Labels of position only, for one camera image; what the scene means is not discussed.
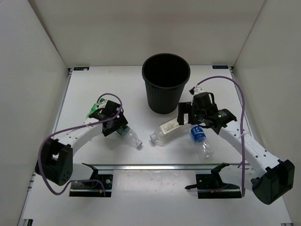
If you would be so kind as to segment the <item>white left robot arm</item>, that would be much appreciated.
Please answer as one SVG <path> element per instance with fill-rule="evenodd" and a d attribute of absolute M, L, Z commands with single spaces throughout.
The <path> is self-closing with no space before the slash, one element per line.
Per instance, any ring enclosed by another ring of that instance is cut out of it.
<path fill-rule="evenodd" d="M 122 103 L 100 98 L 79 126 L 63 129 L 49 135 L 41 144 L 35 173 L 40 175 L 54 195 L 77 185 L 106 196 L 105 180 L 88 163 L 74 163 L 74 155 L 98 135 L 104 137 L 126 128 Z"/>

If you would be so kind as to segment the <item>clear bottle blue label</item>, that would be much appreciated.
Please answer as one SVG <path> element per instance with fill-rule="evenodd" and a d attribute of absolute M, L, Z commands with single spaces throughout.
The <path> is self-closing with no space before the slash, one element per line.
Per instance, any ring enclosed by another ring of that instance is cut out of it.
<path fill-rule="evenodd" d="M 209 159 L 211 157 L 211 151 L 203 128 L 199 125 L 191 125 L 190 133 L 199 157 L 204 160 Z"/>

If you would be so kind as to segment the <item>clear bottle green label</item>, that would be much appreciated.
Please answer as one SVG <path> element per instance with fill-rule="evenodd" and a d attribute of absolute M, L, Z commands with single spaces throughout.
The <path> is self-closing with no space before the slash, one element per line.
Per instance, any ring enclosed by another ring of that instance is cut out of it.
<path fill-rule="evenodd" d="M 121 126 L 116 132 L 129 146 L 140 148 L 143 144 L 138 135 L 127 125 Z"/>

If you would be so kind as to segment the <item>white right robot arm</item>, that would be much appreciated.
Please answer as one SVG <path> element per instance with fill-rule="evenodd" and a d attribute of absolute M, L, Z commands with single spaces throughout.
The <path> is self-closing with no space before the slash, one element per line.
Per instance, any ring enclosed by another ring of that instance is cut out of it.
<path fill-rule="evenodd" d="M 179 103 L 177 121 L 180 125 L 184 124 L 185 115 L 188 115 L 189 124 L 203 123 L 206 129 L 212 129 L 252 167 L 245 173 L 242 168 L 222 163 L 211 170 L 213 186 L 222 188 L 232 184 L 245 188 L 267 205 L 292 189 L 294 164 L 289 160 L 280 160 L 245 133 L 235 115 L 227 109 L 218 109 L 213 93 L 202 91 L 195 94 L 191 102 Z"/>

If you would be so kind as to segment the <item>clear bottle white label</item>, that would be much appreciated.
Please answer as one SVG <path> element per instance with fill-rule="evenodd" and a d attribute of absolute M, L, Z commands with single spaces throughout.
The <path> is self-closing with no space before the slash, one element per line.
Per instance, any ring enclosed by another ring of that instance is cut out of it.
<path fill-rule="evenodd" d="M 189 128 L 188 117 L 184 116 L 184 124 L 180 125 L 177 121 L 177 117 L 172 118 L 160 125 L 158 125 L 155 131 L 150 134 L 151 141 L 168 141 L 176 136 L 182 134 Z"/>

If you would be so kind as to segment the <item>green plastic bottle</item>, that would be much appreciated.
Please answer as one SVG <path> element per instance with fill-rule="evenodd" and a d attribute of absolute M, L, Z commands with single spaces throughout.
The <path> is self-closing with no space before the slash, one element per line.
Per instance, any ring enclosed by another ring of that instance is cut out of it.
<path fill-rule="evenodd" d="M 94 103 L 92 108 L 90 109 L 90 112 L 87 114 L 86 118 L 89 117 L 92 113 L 94 113 L 96 110 L 104 108 L 107 103 L 107 100 L 104 98 L 101 98 L 98 102 Z"/>

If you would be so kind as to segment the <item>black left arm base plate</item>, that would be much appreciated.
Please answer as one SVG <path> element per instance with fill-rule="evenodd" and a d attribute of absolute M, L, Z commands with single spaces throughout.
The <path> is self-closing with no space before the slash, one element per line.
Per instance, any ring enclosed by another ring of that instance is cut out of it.
<path fill-rule="evenodd" d="M 99 170 L 95 179 L 98 179 L 104 185 L 103 187 L 98 182 L 72 182 L 69 196 L 70 197 L 93 197 L 93 198 L 110 198 L 113 185 L 113 171 Z"/>

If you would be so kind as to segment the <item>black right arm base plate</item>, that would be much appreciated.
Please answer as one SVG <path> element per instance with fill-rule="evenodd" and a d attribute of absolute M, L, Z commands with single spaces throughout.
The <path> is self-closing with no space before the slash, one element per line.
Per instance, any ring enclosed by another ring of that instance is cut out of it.
<path fill-rule="evenodd" d="M 198 199 L 239 199 L 239 186 L 218 182 L 212 174 L 196 174 Z"/>

